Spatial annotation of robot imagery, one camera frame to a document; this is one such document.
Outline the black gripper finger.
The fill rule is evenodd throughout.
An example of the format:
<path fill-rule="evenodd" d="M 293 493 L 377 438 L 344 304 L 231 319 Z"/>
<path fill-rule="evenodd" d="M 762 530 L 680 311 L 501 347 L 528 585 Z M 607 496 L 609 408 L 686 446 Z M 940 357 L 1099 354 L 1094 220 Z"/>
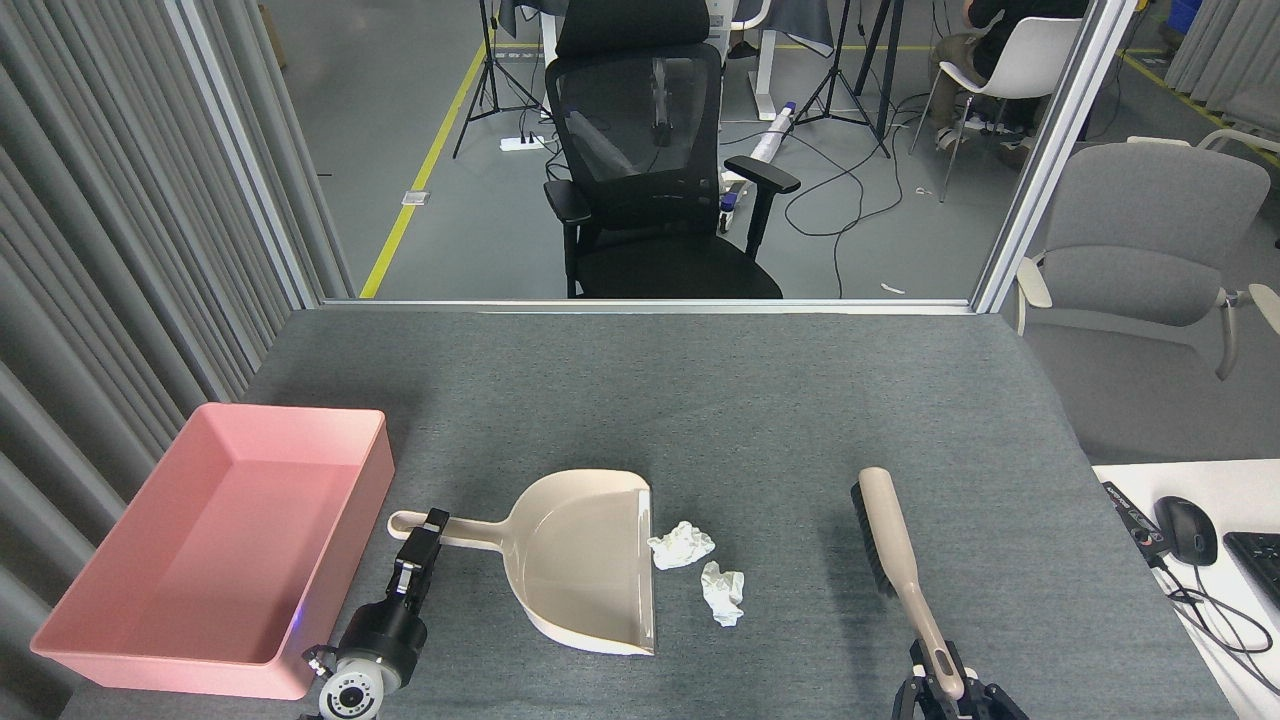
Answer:
<path fill-rule="evenodd" d="M 948 655 L 964 687 L 963 696 L 954 701 L 956 719 L 1027 720 L 1029 717 L 1002 687 L 983 683 L 973 670 L 965 667 L 951 641 Z"/>
<path fill-rule="evenodd" d="M 913 670 L 893 698 L 893 719 L 916 719 L 916 711 L 920 719 L 946 719 L 946 693 L 925 661 L 920 641 L 911 643 L 910 657 Z"/>

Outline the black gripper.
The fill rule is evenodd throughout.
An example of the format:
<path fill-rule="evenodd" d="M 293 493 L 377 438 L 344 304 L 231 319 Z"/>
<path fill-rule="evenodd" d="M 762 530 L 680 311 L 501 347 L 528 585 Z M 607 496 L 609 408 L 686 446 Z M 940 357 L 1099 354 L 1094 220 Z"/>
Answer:
<path fill-rule="evenodd" d="M 408 530 L 390 578 L 390 594 L 398 597 L 366 603 L 355 611 L 340 638 L 343 673 L 379 675 L 385 691 L 408 684 L 428 638 L 428 626 L 419 614 L 449 519 L 449 512 L 431 509 L 417 520 L 407 520 Z"/>

